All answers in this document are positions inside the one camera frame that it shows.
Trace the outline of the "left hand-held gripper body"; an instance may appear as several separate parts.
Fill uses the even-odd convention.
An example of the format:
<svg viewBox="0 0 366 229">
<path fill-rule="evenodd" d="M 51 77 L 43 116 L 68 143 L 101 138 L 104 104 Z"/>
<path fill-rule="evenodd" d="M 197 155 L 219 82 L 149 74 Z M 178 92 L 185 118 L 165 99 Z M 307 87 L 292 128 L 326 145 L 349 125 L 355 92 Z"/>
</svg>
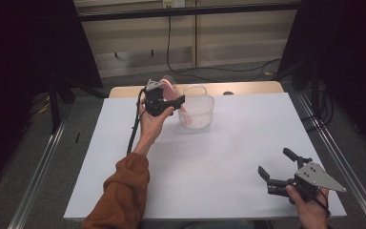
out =
<svg viewBox="0 0 366 229">
<path fill-rule="evenodd" d="M 159 116 L 164 111 L 161 105 L 164 101 L 162 84 L 159 81 L 149 80 L 145 89 L 145 109 L 152 116 Z"/>
</svg>

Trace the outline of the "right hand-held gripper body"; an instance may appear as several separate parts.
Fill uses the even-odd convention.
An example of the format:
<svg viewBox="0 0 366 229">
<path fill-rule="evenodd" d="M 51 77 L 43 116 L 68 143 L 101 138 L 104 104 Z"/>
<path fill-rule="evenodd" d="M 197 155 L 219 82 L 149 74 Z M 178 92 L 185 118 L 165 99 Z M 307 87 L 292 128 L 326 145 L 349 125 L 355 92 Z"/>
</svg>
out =
<svg viewBox="0 0 366 229">
<path fill-rule="evenodd" d="M 320 188 L 346 193 L 347 189 L 330 176 L 320 165 L 308 162 L 295 172 L 293 178 L 278 180 L 267 175 L 267 192 L 270 195 L 289 197 L 285 190 L 292 185 L 304 201 L 313 199 Z"/>
</svg>

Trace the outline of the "pink hairbrush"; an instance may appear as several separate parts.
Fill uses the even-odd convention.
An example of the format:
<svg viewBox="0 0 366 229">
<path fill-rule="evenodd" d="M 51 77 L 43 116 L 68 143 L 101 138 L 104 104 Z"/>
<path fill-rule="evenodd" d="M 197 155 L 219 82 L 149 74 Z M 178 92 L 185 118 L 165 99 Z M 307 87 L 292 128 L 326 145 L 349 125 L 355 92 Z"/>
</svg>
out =
<svg viewBox="0 0 366 229">
<path fill-rule="evenodd" d="M 181 96 L 181 94 L 180 94 L 179 90 L 176 88 L 175 81 L 171 76 L 165 75 L 160 80 L 160 83 L 162 84 L 163 97 L 164 97 L 164 101 L 161 105 L 161 109 L 162 109 L 162 111 L 165 111 L 167 108 L 171 107 L 169 101 L 177 99 L 179 96 Z M 182 124 L 184 126 L 188 127 L 191 124 L 192 120 L 188 116 L 186 116 L 187 111 L 183 105 L 179 110 L 182 113 L 182 115 L 181 115 Z"/>
</svg>

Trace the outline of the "clear plastic basket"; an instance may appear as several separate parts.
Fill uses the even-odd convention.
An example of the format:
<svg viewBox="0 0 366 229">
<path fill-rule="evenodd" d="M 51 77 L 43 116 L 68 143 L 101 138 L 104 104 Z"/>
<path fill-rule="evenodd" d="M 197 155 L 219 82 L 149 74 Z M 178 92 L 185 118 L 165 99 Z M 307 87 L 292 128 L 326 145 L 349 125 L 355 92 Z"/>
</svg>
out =
<svg viewBox="0 0 366 229">
<path fill-rule="evenodd" d="M 178 111 L 180 124 L 188 129 L 198 130 L 211 124 L 214 113 L 214 98 L 205 86 L 193 84 L 183 90 L 185 102 Z"/>
</svg>

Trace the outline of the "person's left hand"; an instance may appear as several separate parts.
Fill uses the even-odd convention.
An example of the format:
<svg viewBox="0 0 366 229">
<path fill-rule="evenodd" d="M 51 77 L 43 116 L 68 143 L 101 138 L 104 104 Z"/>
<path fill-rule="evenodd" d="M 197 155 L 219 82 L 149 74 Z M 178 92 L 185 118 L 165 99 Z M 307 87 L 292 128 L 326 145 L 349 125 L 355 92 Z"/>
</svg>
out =
<svg viewBox="0 0 366 229">
<path fill-rule="evenodd" d="M 162 132 L 165 120 L 173 113 L 174 108 L 168 107 L 162 114 L 152 116 L 144 107 L 145 99 L 139 102 L 140 137 L 132 150 L 141 156 L 147 156 L 152 145 Z"/>
</svg>

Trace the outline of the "person's right hand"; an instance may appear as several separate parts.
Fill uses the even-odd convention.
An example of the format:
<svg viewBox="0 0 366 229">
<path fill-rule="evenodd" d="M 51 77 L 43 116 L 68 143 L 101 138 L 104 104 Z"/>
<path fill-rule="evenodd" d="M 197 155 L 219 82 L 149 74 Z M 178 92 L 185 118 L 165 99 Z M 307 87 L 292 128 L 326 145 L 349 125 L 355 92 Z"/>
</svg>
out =
<svg viewBox="0 0 366 229">
<path fill-rule="evenodd" d="M 326 211 L 315 201 L 305 202 L 296 188 L 286 186 L 290 199 L 295 203 L 298 219 L 303 229 L 328 229 Z"/>
</svg>

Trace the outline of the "white table cover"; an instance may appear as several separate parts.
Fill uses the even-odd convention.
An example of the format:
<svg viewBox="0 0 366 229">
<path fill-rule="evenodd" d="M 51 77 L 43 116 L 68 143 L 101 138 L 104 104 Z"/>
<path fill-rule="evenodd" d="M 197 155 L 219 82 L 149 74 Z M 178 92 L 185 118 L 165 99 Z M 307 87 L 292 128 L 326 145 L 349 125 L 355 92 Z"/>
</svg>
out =
<svg viewBox="0 0 366 229">
<path fill-rule="evenodd" d="M 64 218 L 83 220 L 103 182 L 127 153 L 136 98 L 105 99 Z M 323 167 L 288 94 L 214 96 L 213 120 L 200 130 L 168 117 L 149 152 L 145 220 L 277 219 L 294 217 L 288 198 L 269 195 L 257 172 L 294 177 L 289 148 Z"/>
</svg>

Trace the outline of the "black metal stand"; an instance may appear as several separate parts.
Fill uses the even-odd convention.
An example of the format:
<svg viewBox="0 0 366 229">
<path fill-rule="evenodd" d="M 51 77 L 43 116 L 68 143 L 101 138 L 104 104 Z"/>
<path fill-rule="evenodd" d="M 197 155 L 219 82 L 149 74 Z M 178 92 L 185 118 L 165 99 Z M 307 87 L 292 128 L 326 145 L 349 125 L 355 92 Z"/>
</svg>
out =
<svg viewBox="0 0 366 229">
<path fill-rule="evenodd" d="M 75 96 L 71 91 L 70 80 L 63 75 L 52 76 L 49 86 L 50 106 L 51 106 L 51 132 L 54 134 L 61 124 L 61 117 L 59 113 L 58 98 L 65 104 L 72 104 Z"/>
<path fill-rule="evenodd" d="M 313 60 L 304 59 L 299 62 L 293 75 L 293 87 L 296 91 L 300 91 L 305 89 L 308 83 L 311 85 L 313 116 L 321 117 L 318 67 Z"/>
</svg>

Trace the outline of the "black horizontal bar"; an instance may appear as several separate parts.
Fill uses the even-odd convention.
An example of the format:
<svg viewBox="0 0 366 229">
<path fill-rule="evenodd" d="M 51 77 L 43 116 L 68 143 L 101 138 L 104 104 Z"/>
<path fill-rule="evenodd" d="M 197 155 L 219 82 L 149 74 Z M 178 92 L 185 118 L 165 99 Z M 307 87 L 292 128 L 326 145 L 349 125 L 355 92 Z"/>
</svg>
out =
<svg viewBox="0 0 366 229">
<path fill-rule="evenodd" d="M 266 4 L 247 4 L 230 6 L 210 6 L 210 7 L 190 7 L 159 10 L 133 10 L 120 12 L 98 12 L 83 13 L 75 17 L 80 22 L 124 20 L 124 19 L 142 19 L 155 17 L 172 16 L 191 16 L 206 14 L 224 14 L 240 12 L 258 12 L 258 11 L 277 11 L 277 10 L 297 10 L 301 5 L 297 2 L 266 3 Z"/>
</svg>

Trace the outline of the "black curtain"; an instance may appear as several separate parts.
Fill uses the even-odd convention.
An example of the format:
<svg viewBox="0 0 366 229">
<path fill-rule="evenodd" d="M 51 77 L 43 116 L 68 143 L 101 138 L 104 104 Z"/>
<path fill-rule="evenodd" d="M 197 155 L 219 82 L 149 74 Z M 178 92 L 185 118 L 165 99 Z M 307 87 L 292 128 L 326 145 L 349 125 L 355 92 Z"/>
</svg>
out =
<svg viewBox="0 0 366 229">
<path fill-rule="evenodd" d="M 300 0 L 279 70 L 293 65 L 298 88 L 317 68 L 366 135 L 366 0 Z"/>
<path fill-rule="evenodd" d="M 31 116 L 33 98 L 100 88 L 74 0 L 0 0 L 0 170 Z"/>
</svg>

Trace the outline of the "metal floor rail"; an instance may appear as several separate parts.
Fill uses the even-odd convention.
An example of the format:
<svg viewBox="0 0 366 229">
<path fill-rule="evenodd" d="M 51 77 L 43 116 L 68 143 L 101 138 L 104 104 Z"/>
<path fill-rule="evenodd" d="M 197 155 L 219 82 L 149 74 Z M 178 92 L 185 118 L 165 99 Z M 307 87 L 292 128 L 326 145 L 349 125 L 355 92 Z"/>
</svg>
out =
<svg viewBox="0 0 366 229">
<path fill-rule="evenodd" d="M 56 130 L 51 135 L 45 151 L 36 167 L 34 174 L 30 180 L 28 188 L 18 204 L 7 229 L 24 229 L 29 218 L 31 209 L 36 201 L 39 190 L 42 186 L 43 179 L 48 171 L 52 157 L 56 151 L 58 143 L 64 132 L 66 120 L 60 122 Z"/>
<path fill-rule="evenodd" d="M 345 181 L 347 182 L 349 191 L 354 195 L 356 201 L 366 216 L 366 188 L 363 186 L 349 161 L 338 147 L 335 139 L 327 129 L 326 124 L 321 119 L 319 119 L 316 114 L 314 114 L 312 102 L 308 96 L 306 94 L 298 94 L 297 97 L 305 112 L 311 117 L 312 123 L 314 125 L 313 130 L 319 134 L 321 140 L 325 144 L 326 149 L 329 151 L 332 159 L 334 160 L 339 172 L 343 175 Z"/>
</svg>

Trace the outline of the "white wall socket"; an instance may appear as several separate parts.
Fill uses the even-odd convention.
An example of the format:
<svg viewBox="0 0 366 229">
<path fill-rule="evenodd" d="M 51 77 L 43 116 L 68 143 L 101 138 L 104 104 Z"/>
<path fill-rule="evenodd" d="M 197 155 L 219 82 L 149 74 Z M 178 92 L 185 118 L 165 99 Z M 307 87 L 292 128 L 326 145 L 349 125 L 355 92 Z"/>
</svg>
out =
<svg viewBox="0 0 366 229">
<path fill-rule="evenodd" d="M 185 0 L 162 0 L 163 7 L 168 8 L 184 8 L 186 5 Z"/>
</svg>

